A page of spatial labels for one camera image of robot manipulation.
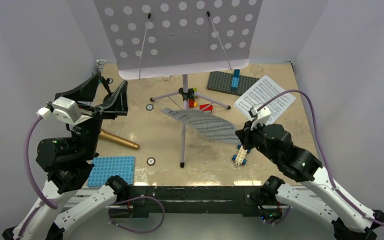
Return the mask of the gold microphone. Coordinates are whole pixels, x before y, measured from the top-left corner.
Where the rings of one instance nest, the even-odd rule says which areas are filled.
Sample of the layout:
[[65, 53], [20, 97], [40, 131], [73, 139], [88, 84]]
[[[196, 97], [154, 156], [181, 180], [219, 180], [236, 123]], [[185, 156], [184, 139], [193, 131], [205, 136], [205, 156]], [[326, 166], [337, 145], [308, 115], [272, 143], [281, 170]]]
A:
[[104, 129], [100, 130], [99, 138], [134, 150], [138, 150], [140, 148], [138, 143], [107, 132]]

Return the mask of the white sheet music pages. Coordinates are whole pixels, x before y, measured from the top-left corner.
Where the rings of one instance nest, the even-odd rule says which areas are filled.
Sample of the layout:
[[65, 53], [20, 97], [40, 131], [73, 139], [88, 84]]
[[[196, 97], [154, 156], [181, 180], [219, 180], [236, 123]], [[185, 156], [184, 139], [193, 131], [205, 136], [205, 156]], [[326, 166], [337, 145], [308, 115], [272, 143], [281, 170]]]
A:
[[[284, 92], [285, 89], [280, 87], [268, 75], [264, 75], [256, 83], [254, 83], [247, 91], [245, 91], [233, 106], [238, 109], [248, 120], [251, 119], [249, 110], [255, 105], [262, 105], [268, 100], [272, 99], [279, 93]], [[296, 97], [291, 93], [286, 93], [267, 106], [271, 112], [268, 124], [273, 124], [276, 120], [292, 105]]]

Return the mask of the lilac music stand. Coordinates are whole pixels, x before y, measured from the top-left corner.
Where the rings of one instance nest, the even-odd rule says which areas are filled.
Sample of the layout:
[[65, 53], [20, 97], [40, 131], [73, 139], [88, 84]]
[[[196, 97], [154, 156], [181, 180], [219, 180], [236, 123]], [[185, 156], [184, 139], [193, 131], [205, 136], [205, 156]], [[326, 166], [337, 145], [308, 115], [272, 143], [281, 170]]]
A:
[[96, 0], [100, 21], [125, 80], [180, 75], [187, 109], [189, 74], [249, 64], [260, 0]]

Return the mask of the black microphone stand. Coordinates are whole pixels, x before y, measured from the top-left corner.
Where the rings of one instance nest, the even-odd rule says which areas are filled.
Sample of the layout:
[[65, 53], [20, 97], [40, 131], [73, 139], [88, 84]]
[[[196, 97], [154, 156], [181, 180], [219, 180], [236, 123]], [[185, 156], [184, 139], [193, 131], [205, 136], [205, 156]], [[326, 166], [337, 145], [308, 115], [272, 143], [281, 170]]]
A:
[[102, 71], [100, 69], [97, 69], [96, 72], [100, 75], [99, 82], [103, 85], [104, 89], [107, 92], [107, 95], [103, 99], [103, 104], [113, 104], [115, 102], [115, 97], [118, 97], [121, 103], [127, 103], [128, 82], [126, 80], [123, 80], [114, 93], [110, 89], [110, 84], [108, 84], [108, 78], [103, 77]]

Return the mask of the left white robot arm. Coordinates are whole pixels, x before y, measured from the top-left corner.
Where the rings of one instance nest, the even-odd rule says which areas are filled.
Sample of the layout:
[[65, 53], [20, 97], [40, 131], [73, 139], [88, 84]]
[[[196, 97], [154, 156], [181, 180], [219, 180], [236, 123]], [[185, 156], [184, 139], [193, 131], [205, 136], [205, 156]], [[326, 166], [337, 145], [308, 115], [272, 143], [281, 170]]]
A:
[[64, 210], [66, 203], [81, 189], [98, 156], [97, 145], [104, 120], [114, 120], [128, 113], [128, 82], [122, 81], [103, 103], [91, 106], [99, 85], [108, 86], [100, 72], [74, 89], [56, 93], [54, 100], [37, 112], [39, 121], [53, 117], [65, 123], [69, 137], [46, 138], [37, 146], [36, 163], [47, 174], [43, 189], [33, 178], [29, 162], [30, 137], [24, 141], [24, 167], [37, 201], [17, 226], [3, 231], [5, 240], [65, 240], [87, 217], [115, 202], [129, 199], [129, 186], [120, 176], [110, 177], [98, 193], [80, 205]]

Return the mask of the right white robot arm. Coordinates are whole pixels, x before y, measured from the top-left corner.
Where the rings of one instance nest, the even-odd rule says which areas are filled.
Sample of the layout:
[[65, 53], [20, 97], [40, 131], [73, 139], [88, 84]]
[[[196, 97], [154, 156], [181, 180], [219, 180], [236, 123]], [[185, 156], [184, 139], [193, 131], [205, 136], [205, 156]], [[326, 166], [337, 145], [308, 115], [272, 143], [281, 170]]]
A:
[[320, 220], [333, 229], [337, 240], [377, 239], [375, 229], [384, 222], [384, 212], [364, 206], [346, 191], [343, 195], [349, 200], [344, 200], [337, 192], [340, 185], [329, 178], [326, 167], [310, 151], [294, 145], [291, 134], [282, 125], [257, 124], [252, 129], [248, 121], [235, 134], [246, 150], [255, 148], [286, 177], [317, 196], [299, 193], [280, 178], [271, 176], [260, 191], [264, 202], [272, 204], [277, 200]]

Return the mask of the white brick car blue wheels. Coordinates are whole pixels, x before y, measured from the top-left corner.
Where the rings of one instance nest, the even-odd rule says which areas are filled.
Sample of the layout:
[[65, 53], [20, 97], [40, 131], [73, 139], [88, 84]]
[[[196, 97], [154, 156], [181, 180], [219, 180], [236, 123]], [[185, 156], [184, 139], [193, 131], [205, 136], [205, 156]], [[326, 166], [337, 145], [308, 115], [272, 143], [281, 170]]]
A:
[[232, 161], [236, 166], [244, 166], [247, 163], [246, 155], [251, 152], [251, 149], [244, 149], [241, 144], [237, 145], [238, 153], [232, 156]]

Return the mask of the poker chip near centre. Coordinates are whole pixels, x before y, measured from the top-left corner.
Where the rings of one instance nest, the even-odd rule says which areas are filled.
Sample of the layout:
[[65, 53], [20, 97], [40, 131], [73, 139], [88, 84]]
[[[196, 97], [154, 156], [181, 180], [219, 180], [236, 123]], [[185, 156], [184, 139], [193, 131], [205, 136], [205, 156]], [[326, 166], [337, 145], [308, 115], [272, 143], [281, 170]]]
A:
[[152, 111], [154, 109], [154, 106], [152, 105], [152, 104], [148, 104], [147, 106], [146, 106], [146, 110], [147, 111]]

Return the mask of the red and grey brick hammer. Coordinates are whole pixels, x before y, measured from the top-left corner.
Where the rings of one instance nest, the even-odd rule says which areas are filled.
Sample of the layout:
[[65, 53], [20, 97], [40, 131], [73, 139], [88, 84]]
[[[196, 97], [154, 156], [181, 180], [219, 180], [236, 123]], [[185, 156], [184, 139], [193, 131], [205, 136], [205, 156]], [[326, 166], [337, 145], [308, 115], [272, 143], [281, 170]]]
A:
[[201, 104], [199, 106], [199, 110], [205, 113], [212, 113], [213, 112], [213, 104], [208, 103], [208, 104]]

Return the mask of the dark grey building baseplate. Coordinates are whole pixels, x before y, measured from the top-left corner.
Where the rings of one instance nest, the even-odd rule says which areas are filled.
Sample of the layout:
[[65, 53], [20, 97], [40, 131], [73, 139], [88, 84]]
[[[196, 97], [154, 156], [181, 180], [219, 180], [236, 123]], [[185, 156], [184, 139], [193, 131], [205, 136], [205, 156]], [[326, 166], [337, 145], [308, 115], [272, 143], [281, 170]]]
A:
[[237, 88], [232, 88], [233, 77], [232, 73], [212, 71], [209, 74], [206, 88], [211, 91], [241, 96], [259, 80], [256, 77], [241, 75]]

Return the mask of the red brick yellow wheels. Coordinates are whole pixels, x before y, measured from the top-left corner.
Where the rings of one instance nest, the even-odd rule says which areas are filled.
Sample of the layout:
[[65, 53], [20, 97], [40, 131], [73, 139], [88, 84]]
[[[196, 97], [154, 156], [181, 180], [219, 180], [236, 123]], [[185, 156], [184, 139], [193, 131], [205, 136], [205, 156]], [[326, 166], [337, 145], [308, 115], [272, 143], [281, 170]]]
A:
[[189, 99], [188, 100], [188, 107], [190, 108], [190, 109], [193, 109], [193, 108], [196, 108], [198, 105], [197, 105], [197, 103], [196, 103], [196, 101], [194, 100], [194, 99]]

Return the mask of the light blue building baseplate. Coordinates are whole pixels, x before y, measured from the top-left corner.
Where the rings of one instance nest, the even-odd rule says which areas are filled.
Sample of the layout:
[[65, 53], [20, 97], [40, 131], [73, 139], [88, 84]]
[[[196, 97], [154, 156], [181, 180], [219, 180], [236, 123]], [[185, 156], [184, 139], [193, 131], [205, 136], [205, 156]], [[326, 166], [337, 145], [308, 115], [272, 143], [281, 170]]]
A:
[[91, 163], [94, 165], [87, 179], [89, 188], [99, 188], [105, 185], [112, 176], [120, 176], [129, 185], [134, 183], [135, 174], [134, 156], [106, 156], [96, 157]]

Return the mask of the green brick toy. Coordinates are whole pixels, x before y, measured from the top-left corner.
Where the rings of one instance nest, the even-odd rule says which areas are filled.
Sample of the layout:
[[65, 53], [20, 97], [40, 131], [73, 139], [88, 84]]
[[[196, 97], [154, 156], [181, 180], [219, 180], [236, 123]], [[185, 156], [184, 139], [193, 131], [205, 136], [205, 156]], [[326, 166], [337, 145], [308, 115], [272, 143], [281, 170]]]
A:
[[197, 88], [192, 88], [193, 94], [190, 96], [190, 99], [195, 100], [197, 98]]

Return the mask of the poker chip near front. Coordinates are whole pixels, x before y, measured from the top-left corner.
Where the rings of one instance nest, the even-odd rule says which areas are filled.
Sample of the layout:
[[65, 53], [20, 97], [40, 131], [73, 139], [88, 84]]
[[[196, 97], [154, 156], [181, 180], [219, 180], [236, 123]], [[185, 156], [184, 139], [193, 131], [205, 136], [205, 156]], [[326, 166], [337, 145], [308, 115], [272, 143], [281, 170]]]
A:
[[146, 163], [148, 166], [153, 166], [155, 165], [156, 163], [156, 159], [154, 157], [149, 157], [147, 160], [146, 160]]

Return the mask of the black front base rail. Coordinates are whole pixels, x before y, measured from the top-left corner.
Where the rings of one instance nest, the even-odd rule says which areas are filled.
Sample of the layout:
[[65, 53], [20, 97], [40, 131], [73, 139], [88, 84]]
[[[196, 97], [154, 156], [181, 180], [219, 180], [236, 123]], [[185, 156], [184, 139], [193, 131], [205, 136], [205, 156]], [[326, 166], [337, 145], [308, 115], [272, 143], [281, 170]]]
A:
[[260, 186], [131, 186], [129, 197], [153, 197], [166, 214], [239, 214], [257, 217], [262, 206], [276, 209], [275, 198]]

